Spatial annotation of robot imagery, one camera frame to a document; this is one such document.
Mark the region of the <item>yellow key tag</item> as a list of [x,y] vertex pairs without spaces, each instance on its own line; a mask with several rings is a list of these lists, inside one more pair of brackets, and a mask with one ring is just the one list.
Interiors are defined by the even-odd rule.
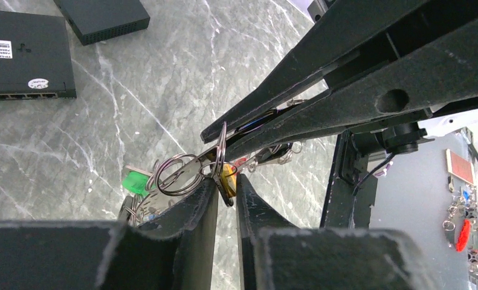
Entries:
[[236,175],[237,167],[230,163],[223,165],[221,173],[221,182],[229,198],[236,196]]

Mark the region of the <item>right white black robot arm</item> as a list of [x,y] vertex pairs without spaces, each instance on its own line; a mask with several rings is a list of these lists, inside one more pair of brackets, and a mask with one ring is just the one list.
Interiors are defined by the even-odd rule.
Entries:
[[337,136],[321,227],[369,223],[368,156],[478,123],[478,1],[314,1],[314,26],[226,124],[228,158]]

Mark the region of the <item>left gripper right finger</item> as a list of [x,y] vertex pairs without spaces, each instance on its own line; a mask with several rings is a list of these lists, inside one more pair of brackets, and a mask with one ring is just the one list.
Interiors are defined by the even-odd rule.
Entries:
[[299,228],[237,176],[243,289],[437,289],[423,252],[404,232]]

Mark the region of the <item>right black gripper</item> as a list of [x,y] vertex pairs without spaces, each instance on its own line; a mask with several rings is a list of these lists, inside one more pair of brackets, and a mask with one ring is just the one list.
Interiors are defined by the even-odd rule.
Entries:
[[[209,143],[318,82],[343,57],[423,6],[425,1],[334,1],[270,74],[201,132]],[[367,228],[376,173],[427,142],[417,123],[380,132],[346,130],[363,123],[478,97],[478,18],[331,94],[298,105],[227,147],[235,159],[279,143],[337,137],[320,227]]]

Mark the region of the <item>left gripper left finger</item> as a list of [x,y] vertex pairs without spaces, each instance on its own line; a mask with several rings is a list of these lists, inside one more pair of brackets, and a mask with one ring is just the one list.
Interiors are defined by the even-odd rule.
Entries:
[[206,179],[139,227],[0,221],[0,289],[209,289],[218,193]]

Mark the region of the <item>green key tag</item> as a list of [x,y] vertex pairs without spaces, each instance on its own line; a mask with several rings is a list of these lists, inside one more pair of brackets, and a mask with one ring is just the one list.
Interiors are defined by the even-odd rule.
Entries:
[[147,175],[135,171],[130,171],[122,180],[121,184],[129,192],[144,198],[149,194],[148,191],[145,189],[148,179],[149,176]]

